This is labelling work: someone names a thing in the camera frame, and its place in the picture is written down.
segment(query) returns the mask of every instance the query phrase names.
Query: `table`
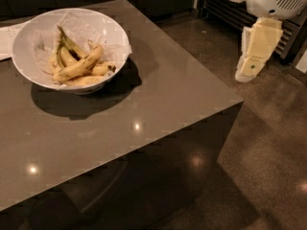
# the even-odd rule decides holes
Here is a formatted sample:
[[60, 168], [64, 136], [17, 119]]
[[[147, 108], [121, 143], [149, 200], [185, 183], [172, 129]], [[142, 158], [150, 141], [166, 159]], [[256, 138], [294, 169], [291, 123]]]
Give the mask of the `table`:
[[0, 62], [0, 210], [142, 148], [156, 155], [175, 141], [174, 165], [189, 150], [221, 148], [240, 110], [240, 97], [127, 0], [85, 8], [120, 23], [132, 55], [88, 96], [38, 87]]

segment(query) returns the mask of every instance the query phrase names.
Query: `vent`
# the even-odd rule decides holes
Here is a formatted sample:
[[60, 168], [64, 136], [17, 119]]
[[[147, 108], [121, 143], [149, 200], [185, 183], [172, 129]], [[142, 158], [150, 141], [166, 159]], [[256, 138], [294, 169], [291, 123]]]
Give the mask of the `vent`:
[[303, 4], [304, 0], [277, 0], [277, 7], [285, 11], [293, 11]]

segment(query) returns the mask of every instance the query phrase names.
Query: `floor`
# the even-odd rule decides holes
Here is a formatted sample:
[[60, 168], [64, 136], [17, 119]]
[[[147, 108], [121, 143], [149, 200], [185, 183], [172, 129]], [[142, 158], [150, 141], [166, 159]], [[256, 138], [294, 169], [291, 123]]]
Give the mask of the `floor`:
[[[182, 14], [156, 24], [245, 102], [200, 195], [147, 229], [307, 229], [306, 87], [275, 57], [255, 80], [237, 82], [241, 33], [217, 18]], [[72, 212], [65, 218], [73, 221], [77, 213], [55, 195], [57, 200], [46, 205], [52, 203], [55, 212]], [[15, 229], [29, 227], [24, 222]], [[105, 228], [96, 218], [71, 229]]]

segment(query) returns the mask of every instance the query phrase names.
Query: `bowl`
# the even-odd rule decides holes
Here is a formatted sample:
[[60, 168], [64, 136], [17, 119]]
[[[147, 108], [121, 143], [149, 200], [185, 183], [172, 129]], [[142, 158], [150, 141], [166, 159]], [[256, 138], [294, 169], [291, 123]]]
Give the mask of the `bowl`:
[[[34, 38], [37, 32], [53, 33], [56, 26], [63, 20], [63, 17], [72, 13], [79, 19], [86, 22], [91, 29], [96, 31], [104, 38], [107, 45], [118, 45], [124, 48], [124, 54], [121, 58], [114, 60], [116, 65], [115, 72], [105, 77], [103, 80], [85, 86], [65, 86], [54, 84], [51, 81], [52, 75], [48, 80], [46, 73], [42, 71], [42, 66], [34, 55]], [[33, 18], [30, 23], [22, 27], [12, 43], [12, 62], [18, 72], [29, 81], [49, 89], [65, 93], [89, 94], [101, 89], [106, 82], [110, 81], [121, 70], [130, 54], [130, 43], [124, 29], [112, 18], [97, 11], [87, 9], [60, 9], [48, 11]]]

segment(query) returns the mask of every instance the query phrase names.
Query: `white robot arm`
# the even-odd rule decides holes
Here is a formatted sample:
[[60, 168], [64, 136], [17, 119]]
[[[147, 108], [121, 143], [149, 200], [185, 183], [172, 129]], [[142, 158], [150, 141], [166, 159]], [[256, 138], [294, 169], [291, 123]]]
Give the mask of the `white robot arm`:
[[241, 82], [256, 78], [277, 46], [283, 31], [282, 20], [299, 14], [307, 0], [246, 0], [248, 13], [258, 17], [242, 34], [242, 55], [236, 80]]

